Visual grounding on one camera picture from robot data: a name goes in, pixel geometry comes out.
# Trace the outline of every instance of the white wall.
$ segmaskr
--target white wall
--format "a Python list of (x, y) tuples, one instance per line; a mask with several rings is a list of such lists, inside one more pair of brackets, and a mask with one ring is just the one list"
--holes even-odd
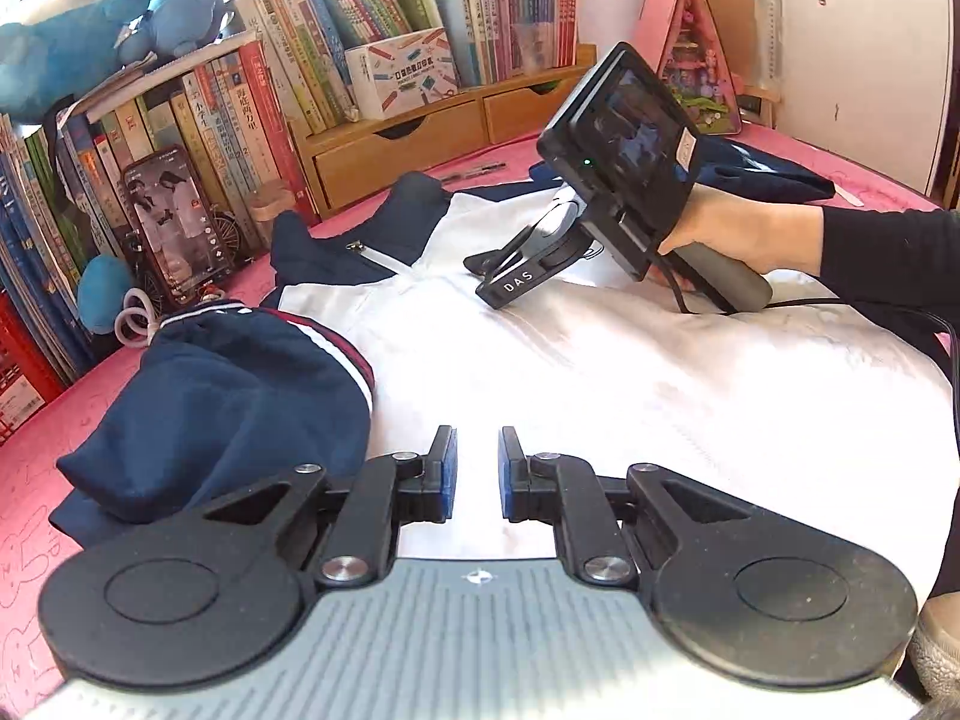
[(925, 193), (952, 30), (952, 0), (784, 0), (779, 129)]

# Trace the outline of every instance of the white box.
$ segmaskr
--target white box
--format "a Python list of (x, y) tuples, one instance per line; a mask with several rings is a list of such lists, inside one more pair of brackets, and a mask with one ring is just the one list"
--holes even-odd
[(459, 92), (444, 29), (424, 29), (347, 52), (364, 119), (390, 119)]

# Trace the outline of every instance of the gray ribbed plate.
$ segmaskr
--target gray ribbed plate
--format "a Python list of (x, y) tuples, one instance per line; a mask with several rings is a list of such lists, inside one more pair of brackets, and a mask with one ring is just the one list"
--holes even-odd
[(220, 685), (136, 694), (69, 683), (32, 720), (906, 720), (888, 680), (785, 693), (678, 652), (632, 594), (556, 560), (398, 560), (325, 596), (272, 659)]

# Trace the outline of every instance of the wooden drawer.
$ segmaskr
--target wooden drawer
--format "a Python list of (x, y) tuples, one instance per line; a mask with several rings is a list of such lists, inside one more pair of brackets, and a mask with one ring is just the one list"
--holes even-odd
[(331, 208), (385, 189), (410, 170), (428, 170), (487, 145), (483, 109), (469, 100), (362, 135), (314, 157)]
[(543, 129), (569, 97), (582, 76), (570, 76), (550, 84), (515, 89), (484, 99), (491, 143), (507, 141)]

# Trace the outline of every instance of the ruler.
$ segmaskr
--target ruler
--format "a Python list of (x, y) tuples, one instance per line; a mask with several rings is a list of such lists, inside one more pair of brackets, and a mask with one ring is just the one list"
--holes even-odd
[(781, 90), (784, 0), (757, 0), (757, 86)]

